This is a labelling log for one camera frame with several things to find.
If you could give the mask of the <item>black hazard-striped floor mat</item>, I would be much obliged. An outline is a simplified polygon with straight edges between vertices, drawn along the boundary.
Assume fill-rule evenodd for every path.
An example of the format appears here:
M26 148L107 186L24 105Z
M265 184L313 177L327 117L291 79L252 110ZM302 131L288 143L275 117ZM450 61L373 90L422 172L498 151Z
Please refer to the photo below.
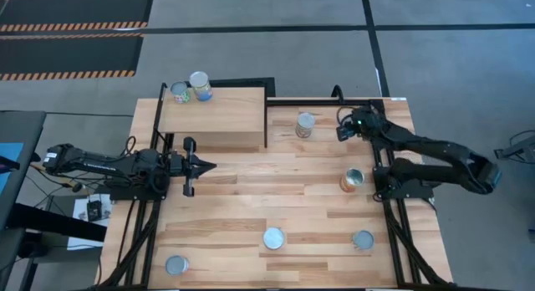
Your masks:
M141 33L0 37L0 81L135 75Z
M0 32L143 28L154 0L0 0Z

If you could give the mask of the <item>dark grey desk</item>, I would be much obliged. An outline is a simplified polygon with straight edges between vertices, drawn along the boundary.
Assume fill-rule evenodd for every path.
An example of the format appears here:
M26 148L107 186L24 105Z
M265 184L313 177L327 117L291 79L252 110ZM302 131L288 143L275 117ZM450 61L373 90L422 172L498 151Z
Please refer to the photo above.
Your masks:
M0 231L6 227L7 217L16 202L23 179L30 163L34 161L45 118L43 111L0 111L0 143L23 143L18 158L20 169L11 172L0 195Z

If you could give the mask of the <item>black floor tape strip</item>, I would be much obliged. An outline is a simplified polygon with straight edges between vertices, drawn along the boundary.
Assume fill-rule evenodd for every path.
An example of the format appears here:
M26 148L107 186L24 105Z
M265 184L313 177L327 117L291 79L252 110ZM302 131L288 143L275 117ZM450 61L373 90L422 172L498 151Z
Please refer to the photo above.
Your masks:
M191 33L283 33L283 32L352 32L352 31L448 31L448 30L535 30L535 23L419 24L419 25L289 25L236 26L207 28L132 28L121 32L145 34Z
M371 9L370 0L361 0L364 10L364 17L366 22L366 28L369 35L369 43L371 47L371 52L374 60L375 71L377 75L378 85L380 88L380 95L383 97L390 96L390 89L387 82L384 62L382 59L380 44L377 37L377 32L375 28L375 22L373 18L373 13Z

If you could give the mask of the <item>blue peach can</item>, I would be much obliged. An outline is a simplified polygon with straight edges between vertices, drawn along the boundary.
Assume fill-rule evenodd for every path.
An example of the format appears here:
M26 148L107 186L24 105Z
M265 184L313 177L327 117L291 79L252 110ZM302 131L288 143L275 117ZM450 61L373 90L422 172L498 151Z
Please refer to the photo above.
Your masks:
M189 83L199 101L208 101L211 99L212 90L207 73L203 71L192 73L189 78Z
M189 260L180 255L166 259L165 270L170 276L180 276L189 268Z

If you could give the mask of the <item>orange corn can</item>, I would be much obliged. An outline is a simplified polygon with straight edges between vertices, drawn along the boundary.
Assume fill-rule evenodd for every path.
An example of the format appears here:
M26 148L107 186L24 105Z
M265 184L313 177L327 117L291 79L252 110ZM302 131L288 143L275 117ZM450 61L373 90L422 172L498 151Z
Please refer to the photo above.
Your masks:
M277 250L285 243L285 235L278 227L268 227L262 236L263 243L270 250Z
M355 192L364 184L364 174L356 168L349 168L340 178L339 186L342 191Z

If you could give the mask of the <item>grey stand leg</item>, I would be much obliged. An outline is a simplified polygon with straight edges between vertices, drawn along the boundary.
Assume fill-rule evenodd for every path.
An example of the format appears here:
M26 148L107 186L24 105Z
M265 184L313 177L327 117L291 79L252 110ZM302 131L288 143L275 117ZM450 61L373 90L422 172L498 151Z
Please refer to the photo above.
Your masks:
M514 143L518 136L532 133L529 137ZM521 131L509 139L509 146L495 149L494 154L499 160L515 161L522 164L535 165L535 130Z

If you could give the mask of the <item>small teal pink can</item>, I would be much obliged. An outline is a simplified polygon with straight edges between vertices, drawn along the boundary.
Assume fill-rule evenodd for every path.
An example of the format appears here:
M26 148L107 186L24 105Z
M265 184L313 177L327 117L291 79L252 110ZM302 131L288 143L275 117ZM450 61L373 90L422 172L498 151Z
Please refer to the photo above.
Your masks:
M315 125L313 114L305 112L298 115L295 128L296 135L300 138L308 138L312 135Z

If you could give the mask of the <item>black desk base beam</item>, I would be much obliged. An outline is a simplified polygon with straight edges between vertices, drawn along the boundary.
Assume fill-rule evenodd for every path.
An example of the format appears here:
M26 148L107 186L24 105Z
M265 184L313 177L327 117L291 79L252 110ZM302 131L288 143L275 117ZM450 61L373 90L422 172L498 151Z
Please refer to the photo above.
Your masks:
M6 226L8 228L29 228L42 232L55 232L69 237L74 231L74 221L75 219L72 217L15 203L7 217Z

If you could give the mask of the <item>white paper sheet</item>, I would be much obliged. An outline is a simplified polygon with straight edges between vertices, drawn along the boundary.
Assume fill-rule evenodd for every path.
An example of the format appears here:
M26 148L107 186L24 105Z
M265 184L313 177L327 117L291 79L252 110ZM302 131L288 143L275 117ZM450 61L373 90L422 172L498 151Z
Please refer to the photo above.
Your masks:
M89 222L86 205L88 201L102 202L102 219ZM94 194L78 197L74 200L74 209L70 216L75 219L74 231L68 239L69 250L81 250L87 248L101 248L104 245L106 228L110 224L110 216L113 206L109 194Z

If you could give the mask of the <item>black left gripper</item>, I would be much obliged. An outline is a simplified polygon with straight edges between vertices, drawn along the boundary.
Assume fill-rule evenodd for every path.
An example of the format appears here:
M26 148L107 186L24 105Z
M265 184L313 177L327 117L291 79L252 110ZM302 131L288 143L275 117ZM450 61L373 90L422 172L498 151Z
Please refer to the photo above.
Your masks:
M183 195L186 197L193 197L194 196L194 188L193 188L193 173L194 173L194 166L192 164L193 162L193 156L196 149L196 142L194 139L190 136L187 136L183 140L183 149L186 151L186 156L183 160L183 177L185 178L185 184L183 185ZM198 166L195 168L195 177L202 176L208 171L211 171L216 167L217 165L215 163L204 161L200 159L198 156L195 157L195 165Z

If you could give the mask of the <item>small black device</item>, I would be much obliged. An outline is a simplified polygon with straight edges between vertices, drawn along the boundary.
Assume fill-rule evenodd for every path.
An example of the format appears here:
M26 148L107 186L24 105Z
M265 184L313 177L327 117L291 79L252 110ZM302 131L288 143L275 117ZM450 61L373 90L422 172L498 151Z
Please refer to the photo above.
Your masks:
M89 222L96 222L102 219L102 202L100 200L88 201L86 210Z

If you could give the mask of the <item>blue panel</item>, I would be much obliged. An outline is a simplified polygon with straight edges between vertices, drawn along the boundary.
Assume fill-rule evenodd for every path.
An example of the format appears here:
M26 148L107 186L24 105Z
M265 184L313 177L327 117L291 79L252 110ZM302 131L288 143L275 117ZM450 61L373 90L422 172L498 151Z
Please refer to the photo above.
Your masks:
M8 182L12 171L20 169L18 158L23 150L23 143L0 143L0 195Z

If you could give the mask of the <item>black aluminium rig frame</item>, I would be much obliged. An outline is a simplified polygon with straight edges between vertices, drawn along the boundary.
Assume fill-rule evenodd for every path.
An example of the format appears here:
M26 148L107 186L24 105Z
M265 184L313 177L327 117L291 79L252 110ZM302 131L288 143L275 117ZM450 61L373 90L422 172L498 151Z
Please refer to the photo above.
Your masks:
M298 115L315 118L312 135L300 138ZM194 197L171 183L160 205L155 237L145 243L122 278L127 289L201 288L366 288L394 287L411 280L403 247L390 245L383 206L373 198L369 174L386 163L368 142L336 138L342 115L328 98L274 98L267 108L267 144L254 148L199 140L200 158L217 167L195 184ZM341 190L349 168L367 177L355 192ZM278 227L285 243L265 247L262 236ZM355 232L374 235L374 246L359 250ZM170 276L166 259L180 255L188 270Z

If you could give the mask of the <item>small green pink can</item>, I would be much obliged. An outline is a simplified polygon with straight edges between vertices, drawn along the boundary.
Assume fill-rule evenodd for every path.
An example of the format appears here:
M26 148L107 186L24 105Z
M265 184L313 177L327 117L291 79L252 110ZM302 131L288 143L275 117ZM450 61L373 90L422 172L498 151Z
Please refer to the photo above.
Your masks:
M170 92L176 103L185 104L191 100L190 90L183 81L175 82L171 86Z

